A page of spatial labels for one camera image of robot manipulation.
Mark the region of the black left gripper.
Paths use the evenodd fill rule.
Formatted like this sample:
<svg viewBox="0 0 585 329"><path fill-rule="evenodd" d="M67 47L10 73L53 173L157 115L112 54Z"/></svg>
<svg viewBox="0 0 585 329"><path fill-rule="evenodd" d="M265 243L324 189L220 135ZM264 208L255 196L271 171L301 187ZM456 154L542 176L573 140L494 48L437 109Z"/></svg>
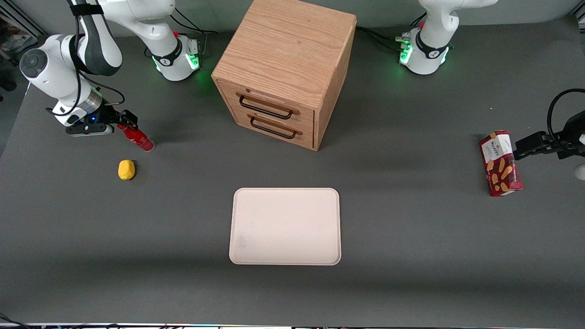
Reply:
<svg viewBox="0 0 585 329"><path fill-rule="evenodd" d="M552 150L557 154L558 159L563 160L572 156L585 156L584 133L585 113L580 112L573 115L565 123L563 129L558 133L553 132L552 113L547 114L547 130L552 138ZM548 154L549 138L544 131L533 133L516 141L514 158L516 161L528 158L537 154Z"/></svg>

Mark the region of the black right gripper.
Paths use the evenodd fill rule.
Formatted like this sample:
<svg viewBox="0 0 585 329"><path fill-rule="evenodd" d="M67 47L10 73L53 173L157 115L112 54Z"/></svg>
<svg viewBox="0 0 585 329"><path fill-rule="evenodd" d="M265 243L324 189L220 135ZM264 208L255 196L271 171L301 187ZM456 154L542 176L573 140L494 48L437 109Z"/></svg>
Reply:
<svg viewBox="0 0 585 329"><path fill-rule="evenodd" d="M96 111L85 116L86 124L123 125L138 130L138 117L129 110L118 112L113 106L100 106Z"/></svg>

